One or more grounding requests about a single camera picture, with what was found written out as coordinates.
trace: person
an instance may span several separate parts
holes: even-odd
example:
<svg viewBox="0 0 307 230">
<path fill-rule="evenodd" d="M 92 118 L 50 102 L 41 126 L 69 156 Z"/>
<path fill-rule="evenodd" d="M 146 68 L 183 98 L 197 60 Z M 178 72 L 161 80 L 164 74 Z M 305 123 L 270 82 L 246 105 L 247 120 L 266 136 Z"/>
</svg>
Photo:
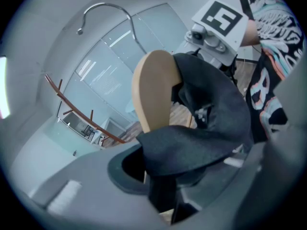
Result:
<svg viewBox="0 0 307 230">
<path fill-rule="evenodd" d="M 286 129 L 287 117 L 273 90 L 296 66 L 305 35 L 283 0 L 240 0 L 249 17 L 241 46 L 261 44 L 261 57 L 247 89 L 254 142 L 266 141 Z"/>
</svg>

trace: brown railing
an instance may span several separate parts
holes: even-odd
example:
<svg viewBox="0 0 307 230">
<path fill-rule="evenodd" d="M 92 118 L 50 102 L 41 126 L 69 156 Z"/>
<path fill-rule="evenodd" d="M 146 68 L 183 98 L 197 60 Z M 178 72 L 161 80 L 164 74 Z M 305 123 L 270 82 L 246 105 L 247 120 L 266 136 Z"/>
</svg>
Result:
<svg viewBox="0 0 307 230">
<path fill-rule="evenodd" d="M 54 89 L 54 91 L 57 93 L 57 96 L 62 99 L 64 103 L 66 103 L 67 106 L 71 108 L 67 113 L 70 113 L 74 111 L 79 117 L 84 119 L 87 123 L 89 123 L 91 126 L 94 127 L 94 129 L 101 131 L 103 134 L 107 135 L 107 138 L 112 138 L 120 143 L 125 143 L 122 139 L 112 135 L 111 133 L 107 132 L 105 129 L 101 128 L 98 124 L 92 121 L 93 118 L 93 110 L 91 111 L 91 118 L 88 118 L 85 116 L 77 107 L 75 107 L 64 95 L 63 93 L 59 90 L 62 84 L 62 79 L 59 82 L 59 87 L 57 87 L 54 82 L 51 80 L 51 78 L 48 76 L 48 74 L 45 75 L 46 80 L 48 83 L 51 85 L 51 87 Z"/>
</svg>

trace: curved metal rod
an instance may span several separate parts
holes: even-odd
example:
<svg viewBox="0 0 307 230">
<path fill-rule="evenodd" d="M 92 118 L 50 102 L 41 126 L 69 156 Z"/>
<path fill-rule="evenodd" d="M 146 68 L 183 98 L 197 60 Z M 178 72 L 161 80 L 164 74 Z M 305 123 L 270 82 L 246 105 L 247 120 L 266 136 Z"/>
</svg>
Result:
<svg viewBox="0 0 307 230">
<path fill-rule="evenodd" d="M 83 28 L 85 27 L 85 22 L 86 22 L 86 14 L 90 11 L 90 10 L 93 10 L 99 6 L 110 6 L 110 7 L 113 7 L 113 8 L 116 8 L 116 9 L 119 9 L 119 10 L 122 10 L 128 20 L 130 20 L 130 25 L 131 25 L 131 29 L 132 29 L 132 37 L 134 39 L 134 41 L 138 44 L 138 46 L 140 47 L 140 49 L 144 52 L 144 54 L 147 54 L 147 52 L 145 51 L 145 49 L 143 48 L 143 46 L 140 44 L 139 40 L 137 39 L 136 35 L 135 35 L 135 30 L 134 30 L 134 24 L 133 24 L 133 21 L 132 21 L 132 18 L 130 16 L 130 14 L 122 7 L 118 6 L 118 5 L 115 5 L 115 4 L 112 4 L 112 3 L 105 3 L 105 2 L 100 2 L 100 3 L 96 3 L 96 4 L 93 4 L 92 6 L 88 7 L 84 13 L 83 13 L 83 22 L 82 22 L 82 26 L 80 29 L 77 30 L 77 34 L 78 35 L 82 35 L 83 34 Z"/>
</svg>

